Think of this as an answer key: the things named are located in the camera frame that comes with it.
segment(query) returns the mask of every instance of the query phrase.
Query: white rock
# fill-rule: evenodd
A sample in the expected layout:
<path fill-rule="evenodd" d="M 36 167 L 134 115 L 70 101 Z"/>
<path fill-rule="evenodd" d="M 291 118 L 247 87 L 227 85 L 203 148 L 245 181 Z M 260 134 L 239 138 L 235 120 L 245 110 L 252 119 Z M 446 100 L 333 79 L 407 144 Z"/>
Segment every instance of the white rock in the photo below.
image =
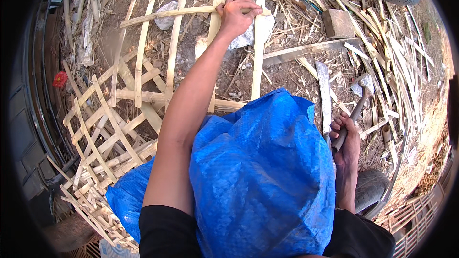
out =
<path fill-rule="evenodd" d="M 264 23 L 262 27 L 262 39 L 263 42 L 266 42 L 268 39 L 271 31 L 274 28 L 275 20 L 274 16 L 265 16 L 264 17 Z M 244 46 L 253 46 L 253 41 L 255 38 L 255 31 L 254 31 L 254 26 L 255 22 L 252 22 L 252 24 L 247 28 L 247 31 L 245 31 L 244 34 L 239 35 L 238 37 L 234 38 L 233 42 L 228 47 L 228 50 L 234 49 L 234 48 L 241 48 Z"/>
<path fill-rule="evenodd" d="M 158 9 L 156 12 L 174 10 L 174 9 L 177 9 L 178 5 L 179 5 L 179 3 L 177 1 L 171 1 L 168 4 L 164 5 L 163 7 L 161 7 L 160 9 Z M 158 26 L 159 29 L 167 30 L 172 25 L 174 25 L 174 19 L 175 19 L 175 16 L 156 18 L 155 19 L 155 23 L 156 23 L 156 25 Z"/>

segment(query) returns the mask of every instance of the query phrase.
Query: person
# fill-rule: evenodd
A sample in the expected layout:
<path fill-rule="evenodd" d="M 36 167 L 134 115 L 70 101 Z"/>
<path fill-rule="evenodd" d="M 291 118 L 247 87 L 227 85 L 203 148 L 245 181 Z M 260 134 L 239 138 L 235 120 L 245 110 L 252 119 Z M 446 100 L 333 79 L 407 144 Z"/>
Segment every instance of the person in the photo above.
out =
<path fill-rule="evenodd" d="M 251 9 L 243 14 L 241 9 Z M 158 151 L 139 218 L 140 255 L 146 257 L 201 257 L 193 218 L 194 197 L 189 178 L 193 140 L 213 94 L 223 56 L 233 39 L 243 34 L 262 13 L 252 0 L 226 0 L 217 6 L 220 30 L 175 91 L 164 116 Z M 342 112 L 331 123 L 336 139 L 345 126 L 347 138 L 334 155 L 336 210 L 328 257 L 392 257 L 394 237 L 382 227 L 355 214 L 354 195 L 360 137 L 353 121 Z M 302 257 L 321 257 L 303 255 Z"/>

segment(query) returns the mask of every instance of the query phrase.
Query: blue tarp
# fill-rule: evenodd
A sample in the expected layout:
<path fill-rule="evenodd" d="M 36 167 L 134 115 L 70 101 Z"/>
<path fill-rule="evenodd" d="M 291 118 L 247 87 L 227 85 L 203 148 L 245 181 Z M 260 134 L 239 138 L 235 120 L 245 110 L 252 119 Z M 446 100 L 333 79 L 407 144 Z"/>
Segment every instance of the blue tarp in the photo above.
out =
<path fill-rule="evenodd" d="M 205 257 L 323 253 L 333 227 L 335 180 L 313 115 L 312 102 L 279 89 L 235 113 L 204 119 L 190 180 Z M 152 163 L 129 171 L 106 193 L 137 242 Z"/>

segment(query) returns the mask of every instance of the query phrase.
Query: right hand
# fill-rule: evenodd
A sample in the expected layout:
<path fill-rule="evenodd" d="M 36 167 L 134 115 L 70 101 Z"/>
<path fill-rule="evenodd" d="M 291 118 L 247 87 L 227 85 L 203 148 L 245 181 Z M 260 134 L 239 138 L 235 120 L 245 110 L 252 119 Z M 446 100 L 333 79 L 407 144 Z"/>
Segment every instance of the right hand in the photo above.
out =
<path fill-rule="evenodd" d="M 341 112 L 340 115 L 335 118 L 335 121 L 331 122 L 330 138 L 331 140 L 336 140 L 343 126 L 347 129 L 347 137 L 341 149 L 335 153 L 333 158 L 335 159 L 336 167 L 357 168 L 360 154 L 360 136 L 354 122 L 347 113 Z"/>
<path fill-rule="evenodd" d="M 241 9 L 244 8 L 252 10 L 247 14 L 242 14 Z M 244 34 L 250 24 L 253 23 L 253 18 L 263 13 L 263 9 L 252 0 L 226 0 L 224 4 L 219 4 L 215 10 L 222 18 L 217 36 L 223 37 L 229 42 Z"/>

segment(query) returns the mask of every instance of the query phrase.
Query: red box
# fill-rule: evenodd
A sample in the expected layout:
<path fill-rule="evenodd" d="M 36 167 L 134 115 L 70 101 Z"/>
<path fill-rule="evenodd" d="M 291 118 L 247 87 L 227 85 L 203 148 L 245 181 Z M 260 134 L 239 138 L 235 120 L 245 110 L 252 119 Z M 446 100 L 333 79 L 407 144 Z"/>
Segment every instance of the red box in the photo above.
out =
<path fill-rule="evenodd" d="M 53 81 L 53 87 L 56 88 L 62 88 L 65 86 L 65 83 L 67 82 L 67 74 L 64 71 L 61 71 L 56 74 L 56 77 L 54 77 Z"/>

